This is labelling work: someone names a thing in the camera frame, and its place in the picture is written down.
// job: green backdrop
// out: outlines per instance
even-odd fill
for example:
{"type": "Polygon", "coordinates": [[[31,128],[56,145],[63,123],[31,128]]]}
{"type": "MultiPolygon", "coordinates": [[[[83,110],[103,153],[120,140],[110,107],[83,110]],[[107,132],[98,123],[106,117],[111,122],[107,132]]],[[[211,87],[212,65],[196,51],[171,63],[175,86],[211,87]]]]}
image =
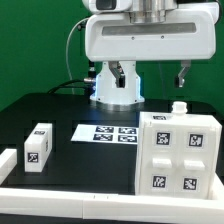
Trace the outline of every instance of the green backdrop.
{"type": "MultiPolygon", "coordinates": [[[[68,80],[66,40],[86,16],[81,0],[0,0],[0,110],[26,93],[47,92],[68,80]]],[[[180,62],[138,62],[145,98],[207,102],[224,114],[223,28],[224,20],[216,26],[215,56],[194,61],[182,89],[173,85],[180,62]]],[[[70,64],[74,78],[87,76],[84,31],[72,39],[70,64]]]]}

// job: metal bracket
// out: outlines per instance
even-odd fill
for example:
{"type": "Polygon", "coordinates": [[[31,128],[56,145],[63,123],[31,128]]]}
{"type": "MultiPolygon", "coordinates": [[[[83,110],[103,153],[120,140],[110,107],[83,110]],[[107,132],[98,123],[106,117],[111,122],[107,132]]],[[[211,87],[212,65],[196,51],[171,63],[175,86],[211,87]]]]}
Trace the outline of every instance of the metal bracket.
{"type": "Polygon", "coordinates": [[[179,72],[178,76],[175,78],[175,85],[177,88],[182,88],[184,86],[184,77],[188,73],[191,68],[191,60],[181,61],[181,71],[179,72]]]}
{"type": "Polygon", "coordinates": [[[109,69],[116,79],[117,88],[125,88],[125,75],[118,61],[109,61],[109,69]]]}

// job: printed marker sheet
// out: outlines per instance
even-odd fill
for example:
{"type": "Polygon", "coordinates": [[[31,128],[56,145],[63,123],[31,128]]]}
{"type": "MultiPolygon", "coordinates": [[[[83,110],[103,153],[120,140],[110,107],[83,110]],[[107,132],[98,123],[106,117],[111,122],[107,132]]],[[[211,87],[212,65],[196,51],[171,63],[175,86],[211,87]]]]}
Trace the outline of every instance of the printed marker sheet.
{"type": "Polygon", "coordinates": [[[71,141],[137,145],[138,128],[79,124],[71,141]]]}

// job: black table surface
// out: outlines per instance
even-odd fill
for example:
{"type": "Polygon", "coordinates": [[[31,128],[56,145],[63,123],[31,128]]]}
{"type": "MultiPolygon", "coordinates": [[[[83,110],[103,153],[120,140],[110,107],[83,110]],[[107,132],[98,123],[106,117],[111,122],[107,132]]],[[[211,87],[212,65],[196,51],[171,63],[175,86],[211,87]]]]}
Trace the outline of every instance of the black table surface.
{"type": "MultiPolygon", "coordinates": [[[[172,102],[146,100],[141,111],[170,112],[172,102]]],[[[188,102],[188,113],[222,115],[205,103],[188,102]]],[[[138,127],[139,111],[111,112],[85,96],[28,94],[0,112],[0,153],[16,148],[18,163],[1,187],[134,194],[136,145],[71,142],[78,124],[138,127]],[[53,149],[42,173],[24,172],[24,142],[37,123],[53,124],[53,149]]],[[[224,180],[223,137],[217,174],[224,180]]],[[[0,223],[112,223],[50,217],[0,215],[0,223]]]]}

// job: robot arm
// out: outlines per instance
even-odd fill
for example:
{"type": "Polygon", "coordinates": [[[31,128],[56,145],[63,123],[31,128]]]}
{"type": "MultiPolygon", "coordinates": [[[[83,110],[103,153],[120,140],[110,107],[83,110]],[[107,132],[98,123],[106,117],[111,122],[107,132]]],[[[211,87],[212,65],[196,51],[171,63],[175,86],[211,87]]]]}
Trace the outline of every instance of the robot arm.
{"type": "Polygon", "coordinates": [[[133,70],[136,61],[180,60],[182,69],[175,81],[182,87],[191,60],[210,59],[216,51],[217,2],[83,2],[95,14],[86,26],[86,55],[91,61],[104,62],[92,100],[108,108],[144,102],[140,78],[133,70]]]}

